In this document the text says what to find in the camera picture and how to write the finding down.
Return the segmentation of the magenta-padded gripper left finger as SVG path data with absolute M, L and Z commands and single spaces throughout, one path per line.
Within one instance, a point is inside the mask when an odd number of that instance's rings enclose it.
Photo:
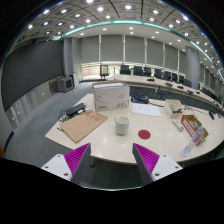
M 66 155 L 56 154 L 42 169 L 79 185 L 85 168 L 90 163 L 90 153 L 91 144 L 87 143 Z

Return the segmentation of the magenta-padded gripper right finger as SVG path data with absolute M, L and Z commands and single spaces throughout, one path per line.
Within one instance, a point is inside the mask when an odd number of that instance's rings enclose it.
M 135 157 L 144 185 L 182 169 L 182 167 L 169 156 L 158 155 L 152 150 L 137 143 L 133 144 L 132 153 Z

